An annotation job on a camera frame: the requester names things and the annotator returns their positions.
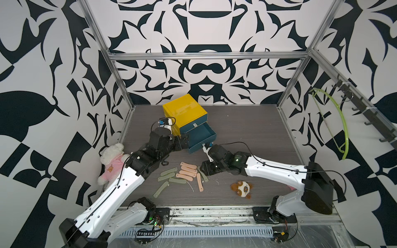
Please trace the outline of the pink folding knife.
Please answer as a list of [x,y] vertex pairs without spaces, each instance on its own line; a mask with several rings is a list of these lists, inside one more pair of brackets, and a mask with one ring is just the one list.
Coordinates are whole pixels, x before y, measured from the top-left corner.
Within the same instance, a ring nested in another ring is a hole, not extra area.
[[189,167],[186,167],[186,166],[181,166],[181,169],[183,171],[187,171],[187,172],[190,172],[190,173],[197,174],[197,169],[189,168]]
[[177,173],[177,174],[176,174],[176,177],[177,177],[177,178],[181,178],[181,179],[185,179],[185,180],[187,180],[187,181],[193,181],[193,177],[188,176],[188,175],[184,175],[184,174],[179,174],[179,173]]
[[188,171],[185,171],[185,170],[180,170],[179,173],[182,174],[182,175],[193,177],[193,178],[196,177],[196,173],[188,172]]
[[199,191],[203,192],[204,191],[204,187],[203,187],[203,183],[202,183],[202,176],[201,176],[200,173],[197,173],[196,179],[197,179],[197,185],[198,185]]
[[197,169],[196,165],[188,164],[188,163],[185,163],[185,162],[181,162],[181,166],[185,166],[185,167],[190,168],[190,169]]

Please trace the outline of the olive folding knife right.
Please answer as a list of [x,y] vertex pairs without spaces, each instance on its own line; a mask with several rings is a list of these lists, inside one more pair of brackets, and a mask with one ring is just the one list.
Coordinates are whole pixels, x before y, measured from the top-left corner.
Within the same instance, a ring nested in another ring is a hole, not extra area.
[[199,171],[200,175],[203,177],[204,181],[209,182],[208,177],[200,169],[198,169],[198,171]]

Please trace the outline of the aluminium frame rail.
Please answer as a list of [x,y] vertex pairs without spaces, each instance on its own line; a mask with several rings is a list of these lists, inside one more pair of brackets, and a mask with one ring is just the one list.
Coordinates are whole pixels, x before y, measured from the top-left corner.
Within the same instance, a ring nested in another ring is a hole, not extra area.
[[112,61],[131,60],[217,60],[217,59],[302,59],[307,52],[191,52],[191,53],[108,53]]

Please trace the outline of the olive folding knife lowest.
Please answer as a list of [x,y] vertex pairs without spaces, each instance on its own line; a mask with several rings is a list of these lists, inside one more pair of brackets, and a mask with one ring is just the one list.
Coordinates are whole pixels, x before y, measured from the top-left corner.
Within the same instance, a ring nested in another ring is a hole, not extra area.
[[169,182],[168,182],[168,181],[165,181],[165,182],[157,189],[157,191],[153,194],[153,197],[154,197],[154,198],[158,198],[159,195],[161,194],[161,192],[162,192],[164,189],[166,189],[169,185],[170,185]]

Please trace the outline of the white teddy bear pink shirt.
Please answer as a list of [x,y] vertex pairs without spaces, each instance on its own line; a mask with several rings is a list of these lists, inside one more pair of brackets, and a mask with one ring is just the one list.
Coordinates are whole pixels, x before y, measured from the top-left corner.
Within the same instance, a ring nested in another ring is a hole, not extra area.
[[104,173],[99,176],[97,180],[98,185],[112,184],[121,173],[129,157],[129,154],[124,153],[124,145],[121,143],[107,147],[100,157],[100,162],[104,165]]

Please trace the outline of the pink folding knife top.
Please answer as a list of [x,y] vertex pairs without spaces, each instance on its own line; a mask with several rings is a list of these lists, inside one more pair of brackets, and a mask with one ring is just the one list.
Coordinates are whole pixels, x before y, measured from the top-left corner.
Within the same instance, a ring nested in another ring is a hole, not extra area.
[[197,169],[196,165],[188,164],[188,163],[185,163],[185,162],[181,162],[181,166],[185,166],[185,167],[190,168],[190,169]]

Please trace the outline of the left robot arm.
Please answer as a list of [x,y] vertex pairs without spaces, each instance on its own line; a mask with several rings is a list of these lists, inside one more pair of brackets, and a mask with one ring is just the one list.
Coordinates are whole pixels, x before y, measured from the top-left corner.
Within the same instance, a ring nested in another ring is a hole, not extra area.
[[168,128],[158,127],[149,135],[149,142],[134,151],[116,180],[82,214],[65,219],[60,233],[66,248],[106,248],[130,227],[148,221],[155,204],[143,197],[131,209],[116,215],[127,197],[164,163],[170,153],[189,147],[187,133],[174,136]]

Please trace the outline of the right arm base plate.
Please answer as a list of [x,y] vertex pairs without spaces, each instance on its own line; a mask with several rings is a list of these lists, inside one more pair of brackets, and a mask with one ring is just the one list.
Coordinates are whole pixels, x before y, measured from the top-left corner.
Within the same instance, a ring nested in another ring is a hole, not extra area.
[[270,207],[252,207],[253,218],[256,224],[285,224],[297,223],[297,218],[293,214],[285,217]]

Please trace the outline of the olive folding knife middle left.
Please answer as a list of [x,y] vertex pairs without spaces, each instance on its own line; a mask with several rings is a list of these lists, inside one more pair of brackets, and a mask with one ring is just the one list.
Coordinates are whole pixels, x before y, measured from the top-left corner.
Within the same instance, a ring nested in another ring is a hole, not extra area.
[[165,180],[169,180],[170,178],[174,177],[176,175],[176,173],[168,173],[166,175],[160,176],[157,178],[157,181],[165,181]]

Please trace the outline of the olive folding knife upper left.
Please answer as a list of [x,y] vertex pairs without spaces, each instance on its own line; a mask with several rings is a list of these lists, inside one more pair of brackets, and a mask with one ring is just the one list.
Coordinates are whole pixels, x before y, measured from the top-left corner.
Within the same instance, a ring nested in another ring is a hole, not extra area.
[[160,176],[165,176],[167,174],[174,173],[174,172],[177,172],[177,171],[178,171],[178,168],[174,167],[174,168],[171,168],[171,169],[168,169],[168,170],[165,170],[165,171],[161,172]]

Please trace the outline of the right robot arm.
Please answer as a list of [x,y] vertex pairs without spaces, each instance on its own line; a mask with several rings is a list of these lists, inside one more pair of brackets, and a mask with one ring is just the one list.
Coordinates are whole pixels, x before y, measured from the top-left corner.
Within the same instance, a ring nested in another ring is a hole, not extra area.
[[272,222],[295,214],[319,213],[331,215],[333,203],[345,200],[347,190],[344,176],[340,186],[329,177],[329,170],[311,162],[308,165],[292,165],[262,159],[252,152],[232,153],[221,145],[203,145],[208,160],[200,170],[206,176],[227,172],[232,175],[264,178],[289,186],[290,193],[275,196],[266,214]]

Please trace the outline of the yellow teal drawer cabinet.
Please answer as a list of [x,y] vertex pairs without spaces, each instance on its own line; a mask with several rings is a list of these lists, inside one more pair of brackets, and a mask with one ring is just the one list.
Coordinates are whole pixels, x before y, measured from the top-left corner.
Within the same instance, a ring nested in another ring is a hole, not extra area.
[[179,136],[208,121],[208,113],[190,95],[186,94],[163,105],[166,117],[172,119],[172,134]]

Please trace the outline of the black wall hook rack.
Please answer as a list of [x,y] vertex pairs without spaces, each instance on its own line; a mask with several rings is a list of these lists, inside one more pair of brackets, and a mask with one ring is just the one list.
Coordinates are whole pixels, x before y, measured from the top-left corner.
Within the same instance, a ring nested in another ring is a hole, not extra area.
[[354,85],[341,74],[337,75],[337,82],[333,86],[343,93],[342,103],[353,104],[352,111],[362,114],[366,119],[366,126],[373,126],[382,136],[381,143],[388,143],[397,149],[397,127],[370,102]]

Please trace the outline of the olive folding knife centre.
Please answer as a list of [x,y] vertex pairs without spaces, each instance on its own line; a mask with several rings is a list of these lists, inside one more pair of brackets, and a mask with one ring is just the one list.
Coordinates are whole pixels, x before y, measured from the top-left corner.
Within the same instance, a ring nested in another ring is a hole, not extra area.
[[181,178],[173,178],[172,177],[172,178],[169,179],[169,182],[175,183],[175,184],[186,184],[187,180],[181,179]]

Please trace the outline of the olive folding knife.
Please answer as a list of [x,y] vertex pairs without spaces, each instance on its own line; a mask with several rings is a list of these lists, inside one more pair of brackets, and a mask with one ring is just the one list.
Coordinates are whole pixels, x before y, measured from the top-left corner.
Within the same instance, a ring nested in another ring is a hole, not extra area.
[[209,182],[208,177],[200,169],[198,169],[198,171],[199,171],[200,175],[203,177],[204,181]]
[[170,178],[174,177],[176,175],[176,173],[168,173],[166,175],[160,176],[157,178],[157,181],[165,181],[165,180],[169,180]]
[[178,168],[174,167],[174,168],[171,168],[171,169],[168,169],[168,170],[165,170],[165,171],[161,172],[160,176],[165,176],[167,174],[174,173],[174,172],[177,172],[177,171],[178,171]]
[[173,178],[172,177],[172,178],[169,179],[169,182],[175,183],[175,184],[186,184],[187,180],[181,179],[181,178]]

